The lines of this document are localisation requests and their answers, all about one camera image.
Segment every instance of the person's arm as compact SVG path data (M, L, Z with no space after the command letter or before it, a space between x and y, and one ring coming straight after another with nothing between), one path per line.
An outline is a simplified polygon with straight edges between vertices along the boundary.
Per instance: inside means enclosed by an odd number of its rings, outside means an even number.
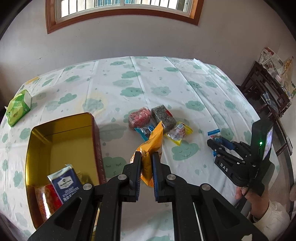
M237 187L235 198L241 198L246 191L247 188ZM252 190L249 190L245 197L251 203L249 219L268 240L275 240L286 230L290 217L280 203L269 201L267 188L261 197Z

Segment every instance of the tablecloth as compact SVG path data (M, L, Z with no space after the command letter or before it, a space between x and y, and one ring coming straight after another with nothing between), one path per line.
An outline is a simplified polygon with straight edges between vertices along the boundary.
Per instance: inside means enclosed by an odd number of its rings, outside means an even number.
M143 142L128 127L128 115L147 106L165 105L193 134L176 146L163 140L161 162L188 183L209 183L234 203L235 185L214 164L207 132L220 128L229 140L250 144L259 117L235 84L218 67L199 60L167 57L108 58L75 64L39 76L21 86L32 96L31 111L15 126L0 125L0 212L18 240L34 231L25 188L25 162L34 126L90 112L100 128L107 178L121 173ZM270 160L279 171L272 148ZM141 182L137 203L124 203L121 240L174 240L170 204L155 202L153 188Z

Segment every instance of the display screen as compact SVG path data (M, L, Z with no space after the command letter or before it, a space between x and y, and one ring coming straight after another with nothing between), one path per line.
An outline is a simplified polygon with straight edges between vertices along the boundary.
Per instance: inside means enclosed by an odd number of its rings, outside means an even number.
M265 141L265 149L264 149L264 154L263 154L263 160L266 157L267 153L269 152L272 144L272 133L273 133L274 128L272 127L269 132L267 133L266 136L266 141Z

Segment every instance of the silver bolt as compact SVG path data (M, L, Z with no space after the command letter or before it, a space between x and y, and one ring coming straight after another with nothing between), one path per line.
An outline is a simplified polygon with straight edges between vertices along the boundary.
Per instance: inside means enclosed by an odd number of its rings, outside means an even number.
M167 179L173 181L176 179L176 176L174 174L169 174L169 175L167 175Z
M127 178L127 176L125 174L118 175L119 180L125 180L126 178Z
M91 189L91 187L92 187L92 184L90 184L90 183L86 183L86 184L83 185L83 189L86 190L86 191Z
M210 186L209 184L203 184L203 185L202 185L202 189L203 189L204 191L209 191L209 190L211 189L211 186Z

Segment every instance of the white sleeve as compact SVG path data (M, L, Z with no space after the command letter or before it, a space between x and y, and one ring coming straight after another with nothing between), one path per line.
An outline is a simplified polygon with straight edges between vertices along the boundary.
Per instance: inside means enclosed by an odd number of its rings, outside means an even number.
M290 217L285 208L278 202L269 201L269 207L264 216L259 220L254 220L254 225L268 238L274 241L288 227Z

